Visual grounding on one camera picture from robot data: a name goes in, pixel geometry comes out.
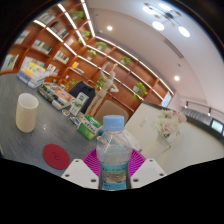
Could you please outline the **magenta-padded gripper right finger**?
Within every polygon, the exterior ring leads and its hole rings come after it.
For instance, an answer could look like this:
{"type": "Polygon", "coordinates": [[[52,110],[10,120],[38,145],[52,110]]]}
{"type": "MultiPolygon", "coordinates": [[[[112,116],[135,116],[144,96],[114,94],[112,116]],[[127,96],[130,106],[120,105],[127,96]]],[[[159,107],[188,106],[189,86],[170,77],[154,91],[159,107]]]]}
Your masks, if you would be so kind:
{"type": "Polygon", "coordinates": [[[146,159],[137,150],[132,150],[128,175],[130,187],[135,189],[165,177],[166,173],[153,158],[146,159]]]}

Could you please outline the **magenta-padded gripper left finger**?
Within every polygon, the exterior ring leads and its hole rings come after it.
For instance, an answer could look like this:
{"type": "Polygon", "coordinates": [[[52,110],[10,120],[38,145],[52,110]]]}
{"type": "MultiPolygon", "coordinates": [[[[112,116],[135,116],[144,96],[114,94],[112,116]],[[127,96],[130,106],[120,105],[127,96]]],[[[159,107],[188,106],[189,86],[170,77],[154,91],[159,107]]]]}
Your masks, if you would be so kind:
{"type": "Polygon", "coordinates": [[[62,174],[62,178],[89,189],[99,188],[100,163],[96,150],[88,152],[82,159],[74,159],[62,174]]]}

